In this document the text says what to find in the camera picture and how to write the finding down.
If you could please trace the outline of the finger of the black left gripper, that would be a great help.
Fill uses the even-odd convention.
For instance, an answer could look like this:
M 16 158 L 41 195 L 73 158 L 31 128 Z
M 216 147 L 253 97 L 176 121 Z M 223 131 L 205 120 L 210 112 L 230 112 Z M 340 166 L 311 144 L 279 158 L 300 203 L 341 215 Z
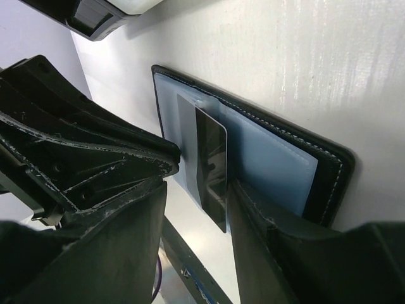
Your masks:
M 144 157 L 170 168 L 180 163 L 176 144 L 95 104 L 43 55 L 1 71 L 1 121 L 58 144 Z
M 27 205 L 37 219 L 102 208 L 177 168 L 124 153 L 38 139 L 1 121 L 1 192 Z

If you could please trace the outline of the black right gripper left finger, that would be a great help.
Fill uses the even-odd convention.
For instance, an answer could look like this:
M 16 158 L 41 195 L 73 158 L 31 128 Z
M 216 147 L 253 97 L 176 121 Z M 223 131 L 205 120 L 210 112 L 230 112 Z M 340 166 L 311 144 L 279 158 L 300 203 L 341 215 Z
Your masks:
M 1 302 L 150 303 L 166 195 L 142 182 L 55 231 L 1 222 Z

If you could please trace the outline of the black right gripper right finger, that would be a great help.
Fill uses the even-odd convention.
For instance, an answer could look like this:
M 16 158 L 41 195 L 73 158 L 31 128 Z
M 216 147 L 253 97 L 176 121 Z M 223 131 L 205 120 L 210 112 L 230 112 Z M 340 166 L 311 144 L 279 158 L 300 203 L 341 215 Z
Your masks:
M 403 303 L 404 223 L 339 232 L 235 180 L 228 210 L 242 303 Z

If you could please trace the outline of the black leather card holder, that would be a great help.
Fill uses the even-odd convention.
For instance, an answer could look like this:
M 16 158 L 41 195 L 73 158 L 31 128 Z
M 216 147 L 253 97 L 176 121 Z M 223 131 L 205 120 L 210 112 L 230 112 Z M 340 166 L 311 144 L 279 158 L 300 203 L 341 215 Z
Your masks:
M 231 177 L 314 224 L 332 224 L 355 168 L 349 149 L 200 80 L 151 71 L 162 135 L 182 152 L 174 179 L 195 203 L 198 109 L 227 133 Z

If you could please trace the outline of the dark grey card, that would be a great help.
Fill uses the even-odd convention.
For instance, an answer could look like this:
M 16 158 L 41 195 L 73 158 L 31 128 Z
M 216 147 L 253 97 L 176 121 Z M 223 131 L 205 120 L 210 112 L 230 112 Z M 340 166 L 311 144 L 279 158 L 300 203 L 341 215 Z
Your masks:
M 185 97 L 177 96 L 185 185 L 193 200 L 227 231 L 227 130 Z

